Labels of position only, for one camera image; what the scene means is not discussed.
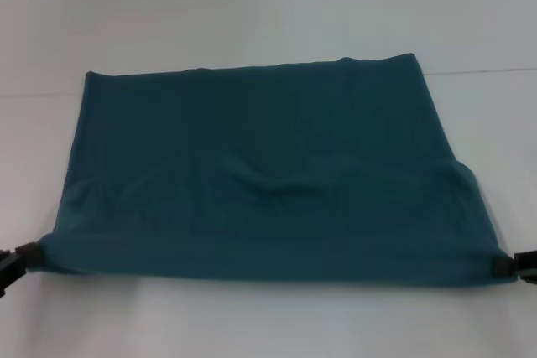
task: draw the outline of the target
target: white table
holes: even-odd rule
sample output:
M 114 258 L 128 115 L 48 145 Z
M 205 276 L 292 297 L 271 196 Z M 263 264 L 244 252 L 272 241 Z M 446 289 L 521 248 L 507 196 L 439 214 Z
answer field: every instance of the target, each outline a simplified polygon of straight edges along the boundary
M 537 248 L 535 0 L 0 0 L 0 10 L 1 248 L 54 224 L 87 70 L 406 52 L 417 54 L 506 249 Z M 496 71 L 472 73 L 481 70 Z M 530 358 L 535 329 L 537 287 L 523 283 L 446 290 L 33 274 L 0 300 L 7 358 Z

